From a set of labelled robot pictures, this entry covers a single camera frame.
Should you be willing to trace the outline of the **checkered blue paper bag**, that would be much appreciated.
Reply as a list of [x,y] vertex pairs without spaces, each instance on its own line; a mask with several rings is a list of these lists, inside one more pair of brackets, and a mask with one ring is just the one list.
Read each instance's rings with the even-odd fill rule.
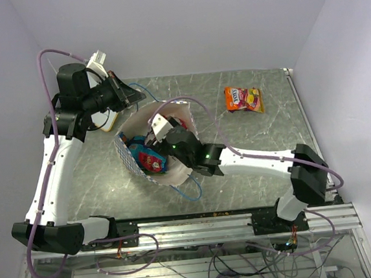
[[[167,171],[164,173],[154,174],[153,172],[143,171],[136,162],[136,159],[131,155],[129,146],[124,144],[122,136],[125,135],[128,139],[134,136],[142,136],[148,133],[148,121],[155,110],[163,104],[163,101],[149,102],[145,105],[140,105],[137,111],[134,111],[130,117],[123,123],[115,136],[115,149],[117,156],[121,159],[125,168],[128,169],[134,176],[146,179],[156,185],[163,185],[177,189],[191,175],[192,169],[184,166],[182,162],[176,158],[170,157],[166,164]],[[183,100],[172,101],[162,108],[161,115],[171,115],[175,118],[180,118],[185,122],[193,133],[197,133],[194,118],[190,112],[190,104]]]

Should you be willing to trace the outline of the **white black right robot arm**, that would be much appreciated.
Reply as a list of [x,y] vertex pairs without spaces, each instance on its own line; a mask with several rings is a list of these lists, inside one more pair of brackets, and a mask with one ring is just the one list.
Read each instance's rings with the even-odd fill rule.
[[298,143],[294,149],[275,152],[239,150],[202,143],[194,133],[178,126],[163,137],[151,136],[146,146],[208,177],[257,174],[288,180],[288,190],[274,206],[262,207],[252,215],[255,233],[286,232],[302,221],[305,208],[326,202],[328,166],[308,145]]

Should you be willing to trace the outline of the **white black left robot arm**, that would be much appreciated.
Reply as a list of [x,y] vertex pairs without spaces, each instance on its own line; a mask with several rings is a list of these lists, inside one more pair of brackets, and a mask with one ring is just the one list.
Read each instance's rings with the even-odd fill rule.
[[113,73],[99,73],[85,65],[66,64],[57,74],[59,92],[53,111],[44,118],[44,156],[34,199],[23,222],[12,226],[12,236],[34,251],[77,254],[96,240],[104,248],[118,242],[115,219],[92,216],[68,221],[69,192],[77,157],[86,135],[93,131],[92,116],[120,113],[146,95],[123,83]]

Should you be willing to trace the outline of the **orange snack packet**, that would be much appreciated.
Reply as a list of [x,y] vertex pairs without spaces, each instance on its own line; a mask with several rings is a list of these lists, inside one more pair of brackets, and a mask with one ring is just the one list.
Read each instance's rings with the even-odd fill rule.
[[262,98],[262,91],[254,87],[226,87],[224,89],[225,105],[229,112],[237,111],[253,111],[256,113],[264,113],[265,106]]

